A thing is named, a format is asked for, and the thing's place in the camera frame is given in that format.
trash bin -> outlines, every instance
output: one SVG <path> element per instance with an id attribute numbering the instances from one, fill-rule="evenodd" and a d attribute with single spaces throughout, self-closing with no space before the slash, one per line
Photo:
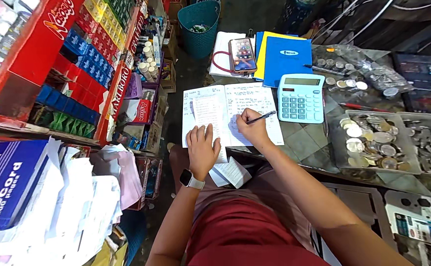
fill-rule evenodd
<path id="1" fill-rule="evenodd" d="M 208 56 L 212 50 L 217 35 L 220 4 L 217 1 L 204 1 L 189 5 L 177 13 L 184 40 L 184 49 L 195 58 Z M 195 25 L 204 24 L 209 30 L 202 33 L 189 29 Z"/>

phone case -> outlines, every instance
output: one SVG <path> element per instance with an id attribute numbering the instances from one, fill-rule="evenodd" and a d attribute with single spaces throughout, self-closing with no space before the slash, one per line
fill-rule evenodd
<path id="1" fill-rule="evenodd" d="M 241 70 L 241 71 L 236 71 L 235 70 L 235 65 L 234 65 L 234 63 L 233 63 L 233 54 L 232 54 L 232 44 L 231 44 L 231 41 L 235 41 L 235 40 L 243 40 L 243 39 L 248 39 L 248 40 L 250 40 L 249 38 L 240 38 L 240 39 L 232 39 L 232 40 L 229 40 L 229 54 L 230 54 L 230 69 L 231 70 L 233 70 L 233 72 L 234 73 L 236 73 L 236 74 L 244 74 L 244 73 L 254 73 L 257 69 L 258 69 L 258 66 L 256 65 L 256 63 L 257 63 L 257 60 L 256 60 L 256 58 L 255 58 L 255 66 L 256 66 L 256 68 L 254 68 L 254 69 L 248 69 L 248 70 Z M 250 49 L 251 49 L 251 51 L 253 51 L 254 52 L 254 50 L 253 50 L 253 46 L 251 45 L 251 40 L 250 40 Z"/>

smartphone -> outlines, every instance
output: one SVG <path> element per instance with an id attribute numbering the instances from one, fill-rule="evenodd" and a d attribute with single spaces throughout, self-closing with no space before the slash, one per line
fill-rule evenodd
<path id="1" fill-rule="evenodd" d="M 253 73 L 257 70 L 257 63 L 250 39 L 230 40 L 229 53 L 232 58 L 230 63 L 235 73 Z"/>

light blue calculator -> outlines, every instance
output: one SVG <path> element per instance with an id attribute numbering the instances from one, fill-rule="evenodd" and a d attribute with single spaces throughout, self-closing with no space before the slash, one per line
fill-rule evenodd
<path id="1" fill-rule="evenodd" d="M 286 74 L 278 87 L 278 117 L 285 122 L 324 122 L 322 85 L 325 77 L 314 74 Z"/>

red pen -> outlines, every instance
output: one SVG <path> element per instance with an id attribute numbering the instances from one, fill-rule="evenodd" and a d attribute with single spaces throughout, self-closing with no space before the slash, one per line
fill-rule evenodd
<path id="1" fill-rule="evenodd" d="M 348 107 L 348 108 L 364 110 L 364 111 L 375 111 L 375 112 L 391 113 L 390 111 L 386 111 L 386 110 L 383 110 L 383 109 L 378 109 L 378 108 L 368 107 L 368 106 L 361 106 L 361 105 L 356 105 L 356 104 L 340 103 L 339 105 L 345 106 L 345 107 Z"/>

